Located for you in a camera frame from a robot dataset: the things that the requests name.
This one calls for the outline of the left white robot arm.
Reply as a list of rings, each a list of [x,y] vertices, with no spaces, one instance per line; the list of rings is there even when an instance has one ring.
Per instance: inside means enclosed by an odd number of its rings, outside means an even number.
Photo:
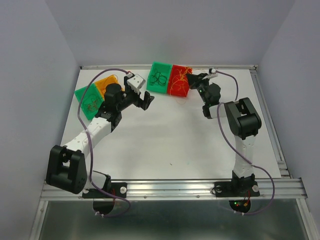
[[[88,186],[95,193],[106,197],[111,193],[111,184],[103,179],[93,183],[93,166],[87,166],[86,157],[93,157],[94,147],[111,134],[122,119],[122,111],[131,105],[147,110],[154,96],[141,88],[145,84],[139,74],[127,73],[124,87],[118,83],[106,86],[104,100],[89,125],[74,139],[63,146],[55,145],[49,153],[46,183],[61,190],[79,194]]]

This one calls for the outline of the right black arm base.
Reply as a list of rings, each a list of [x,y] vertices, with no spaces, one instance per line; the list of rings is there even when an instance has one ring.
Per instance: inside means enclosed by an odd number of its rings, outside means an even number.
[[[217,198],[230,198],[229,205],[233,211],[246,214],[251,208],[251,198],[259,197],[257,183],[236,183],[235,181],[218,181],[214,183],[212,193]]]

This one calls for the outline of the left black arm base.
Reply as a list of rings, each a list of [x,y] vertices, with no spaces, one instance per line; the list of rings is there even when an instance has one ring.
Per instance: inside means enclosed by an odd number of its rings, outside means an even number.
[[[83,190],[81,197],[93,200],[92,209],[101,218],[115,218],[126,214],[131,208],[127,199],[128,184],[124,181],[109,182],[98,190],[95,187]]]

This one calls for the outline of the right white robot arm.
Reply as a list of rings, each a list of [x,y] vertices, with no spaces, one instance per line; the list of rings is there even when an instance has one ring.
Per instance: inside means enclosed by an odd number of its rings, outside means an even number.
[[[222,102],[220,86],[216,83],[210,83],[210,79],[217,77],[219,74],[234,80],[236,87],[234,101]],[[233,75],[211,68],[209,73],[188,73],[186,78],[189,88],[197,90],[204,103],[202,106],[203,115],[207,119],[217,119],[224,140],[235,152],[232,178],[230,182],[225,184],[230,186],[233,194],[242,195],[256,185],[253,147],[255,137],[262,127],[262,120],[248,97],[238,99],[239,84]],[[223,131],[221,125],[222,116],[227,118],[229,129],[235,139],[235,146],[232,146]]]

